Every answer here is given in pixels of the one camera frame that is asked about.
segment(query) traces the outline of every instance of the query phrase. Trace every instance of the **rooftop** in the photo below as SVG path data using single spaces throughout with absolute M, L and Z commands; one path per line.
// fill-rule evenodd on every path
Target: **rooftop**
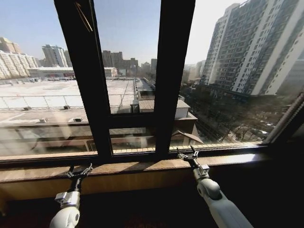
M 142 109 L 154 109 L 154 100 L 141 100 L 139 101 L 139 108 Z M 178 100 L 176 108 L 190 108 L 184 101 Z
M 29 70 L 41 70 L 41 71 L 62 71 L 62 70 L 73 70 L 72 67 L 37 67 L 37 68 L 31 68 Z
M 116 69 L 115 67 L 104 67 L 105 70 L 112 70 L 112 69 Z
M 41 81 L 0 85 L 0 124 L 37 123 L 47 118 L 50 123 L 69 122 L 75 117 L 86 121 L 77 81 Z M 107 79 L 112 113 L 121 107 L 130 108 L 134 100 L 134 80 Z M 69 105 L 70 110 L 63 110 Z M 23 111 L 24 107 L 33 109 Z

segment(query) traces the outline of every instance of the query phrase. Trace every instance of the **sky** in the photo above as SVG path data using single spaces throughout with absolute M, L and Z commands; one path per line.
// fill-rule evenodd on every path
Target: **sky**
M 243 0 L 196 0 L 186 64 L 204 60 L 216 21 L 225 9 Z M 102 50 L 123 52 L 139 64 L 157 57 L 161 0 L 95 0 Z M 44 58 L 46 44 L 67 48 L 53 0 L 2 0 L 0 37 L 18 43 L 21 50 Z

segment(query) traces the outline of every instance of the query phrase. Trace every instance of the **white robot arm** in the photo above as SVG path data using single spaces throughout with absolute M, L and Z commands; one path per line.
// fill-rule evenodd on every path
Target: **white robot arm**
M 227 199 L 227 197 L 220 190 L 219 185 L 209 178 L 209 166 L 200 165 L 196 158 L 198 151 L 192 146 L 194 152 L 191 156 L 187 156 L 178 151 L 178 157 L 188 161 L 195 180 L 197 182 L 197 189 L 202 198 L 207 203 L 213 219 L 219 228 L 252 228 L 253 226 L 237 208 L 237 206 Z
M 79 204 L 82 180 L 92 171 L 92 164 L 83 171 L 73 172 L 71 166 L 68 177 L 72 180 L 71 187 L 66 192 L 58 193 L 55 201 L 60 203 L 61 210 L 53 217 L 50 228 L 74 228 L 79 221 Z

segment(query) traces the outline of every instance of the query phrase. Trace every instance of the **glass pane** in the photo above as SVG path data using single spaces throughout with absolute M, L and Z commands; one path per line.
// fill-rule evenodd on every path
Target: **glass pane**
M 110 129 L 110 136 L 114 154 L 155 151 L 155 128 Z
M 93 153 L 53 1 L 4 1 L 1 9 L 0 159 Z
M 171 146 L 262 143 L 303 91 L 303 30 L 300 0 L 197 1 Z
M 95 1 L 112 114 L 154 110 L 160 9 L 160 0 Z

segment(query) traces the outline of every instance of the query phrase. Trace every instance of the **window frame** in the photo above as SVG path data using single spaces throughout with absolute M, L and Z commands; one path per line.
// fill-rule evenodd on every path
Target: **window frame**
M 66 157 L 8 159 L 0 161 L 0 164 L 13 167 L 24 165 L 58 166 L 89 162 L 105 164 L 130 161 L 158 161 L 176 157 L 176 151 L 169 151 L 169 147 L 195 0 L 175 2 L 174 8 L 170 1 L 161 0 L 154 112 L 137 114 L 111 113 L 93 0 L 54 0 L 54 3 L 73 63 L 76 80 L 98 155 L 69 156 L 67 153 Z M 176 48 L 176 43 L 172 42 L 176 37 L 179 37 L 179 48 Z M 86 45 L 81 47 L 79 45 L 80 40 Z M 87 80 L 88 69 L 91 69 L 92 72 L 95 72 L 95 75 L 99 76 L 93 77 L 92 80 Z M 98 109 L 98 112 L 96 112 L 95 104 L 92 102 L 96 100 L 95 91 L 98 91 L 99 95 L 98 105 L 103 107 Z M 260 152 L 275 146 L 279 141 L 280 143 L 286 142 L 304 122 L 300 117 L 304 113 L 304 109 L 299 103 L 297 105 L 297 108 L 301 109 L 300 111 L 298 109 L 294 110 L 296 114 L 293 115 L 293 120 L 289 121 L 288 125 L 282 128 L 281 131 L 272 134 L 273 138 L 268 139 L 266 144 L 249 148 L 246 146 L 232 146 L 225 149 L 199 149 L 199 151 L 204 152 L 200 155 Z M 156 127 L 155 152 L 113 155 L 109 129 L 131 127 Z

